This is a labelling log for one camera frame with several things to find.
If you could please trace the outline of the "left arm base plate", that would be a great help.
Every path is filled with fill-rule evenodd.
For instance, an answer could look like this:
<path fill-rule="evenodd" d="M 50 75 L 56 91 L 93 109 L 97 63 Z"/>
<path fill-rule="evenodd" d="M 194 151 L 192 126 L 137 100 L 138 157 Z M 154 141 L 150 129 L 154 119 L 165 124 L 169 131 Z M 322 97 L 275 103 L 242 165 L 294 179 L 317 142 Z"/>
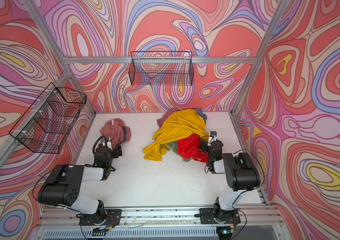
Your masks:
<path fill-rule="evenodd" d="M 106 209 L 102 214 L 96 213 L 93 215 L 77 214 L 80 226 L 109 226 L 115 227 L 120 224 L 121 209 Z"/>

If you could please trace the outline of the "dusty pink cloth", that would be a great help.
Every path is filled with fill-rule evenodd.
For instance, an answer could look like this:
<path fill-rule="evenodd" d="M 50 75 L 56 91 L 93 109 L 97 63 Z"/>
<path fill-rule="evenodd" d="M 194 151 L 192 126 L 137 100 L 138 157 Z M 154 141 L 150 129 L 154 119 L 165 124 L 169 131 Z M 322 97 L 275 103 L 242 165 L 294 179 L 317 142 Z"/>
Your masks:
<path fill-rule="evenodd" d="M 107 121 L 101 128 L 100 133 L 102 136 L 109 137 L 113 149 L 115 149 L 117 145 L 127 143 L 131 140 L 130 128 L 119 118 Z"/>

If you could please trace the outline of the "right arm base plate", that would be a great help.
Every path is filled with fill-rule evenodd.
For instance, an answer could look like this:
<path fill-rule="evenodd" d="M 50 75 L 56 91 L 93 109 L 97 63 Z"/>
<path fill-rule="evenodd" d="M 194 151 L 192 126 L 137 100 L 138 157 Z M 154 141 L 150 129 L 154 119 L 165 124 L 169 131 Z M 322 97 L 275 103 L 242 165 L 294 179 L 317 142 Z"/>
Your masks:
<path fill-rule="evenodd" d="M 241 223 L 240 215 L 237 210 L 223 211 L 213 208 L 201 208 L 199 213 L 195 214 L 196 218 L 199 218 L 201 224 L 232 224 L 236 226 Z"/>

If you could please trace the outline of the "yellow cloth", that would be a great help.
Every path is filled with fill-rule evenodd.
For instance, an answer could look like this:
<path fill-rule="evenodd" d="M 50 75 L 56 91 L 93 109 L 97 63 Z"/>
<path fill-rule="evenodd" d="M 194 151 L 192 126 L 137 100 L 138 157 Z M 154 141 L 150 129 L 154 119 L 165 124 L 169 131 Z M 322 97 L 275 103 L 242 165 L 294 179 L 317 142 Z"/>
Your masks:
<path fill-rule="evenodd" d="M 144 159 L 160 162 L 162 156 L 170 150 L 167 143 L 186 139 L 193 134 L 206 137 L 208 133 L 205 132 L 205 127 L 204 119 L 194 109 L 172 113 L 153 134 L 153 142 L 143 149 Z"/>

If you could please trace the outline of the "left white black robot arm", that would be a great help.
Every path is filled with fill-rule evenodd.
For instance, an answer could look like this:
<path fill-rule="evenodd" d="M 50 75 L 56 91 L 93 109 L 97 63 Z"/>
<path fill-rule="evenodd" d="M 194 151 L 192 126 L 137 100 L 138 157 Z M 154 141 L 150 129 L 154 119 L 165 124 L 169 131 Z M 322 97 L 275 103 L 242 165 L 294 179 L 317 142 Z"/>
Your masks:
<path fill-rule="evenodd" d="M 113 160 L 122 156 L 122 148 L 93 147 L 92 165 L 57 165 L 38 192 L 41 204 L 76 211 L 79 225 L 105 226 L 110 230 L 120 223 L 121 210 L 106 210 L 103 201 L 93 199 L 81 190 L 82 183 L 106 181 L 116 169 Z"/>

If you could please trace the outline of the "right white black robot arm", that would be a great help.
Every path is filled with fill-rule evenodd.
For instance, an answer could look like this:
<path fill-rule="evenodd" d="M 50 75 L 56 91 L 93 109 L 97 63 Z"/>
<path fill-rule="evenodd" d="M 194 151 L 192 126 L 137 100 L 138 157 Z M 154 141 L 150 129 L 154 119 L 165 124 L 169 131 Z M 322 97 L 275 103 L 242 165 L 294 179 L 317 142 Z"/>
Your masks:
<path fill-rule="evenodd" d="M 234 224 L 241 222 L 237 204 L 245 193 L 261 185 L 261 177 L 247 153 L 223 153 L 223 143 L 219 140 L 201 142 L 200 150 L 208 154 L 206 171 L 225 175 L 227 187 L 216 198 L 212 208 L 201 208 L 195 217 L 201 224 Z"/>

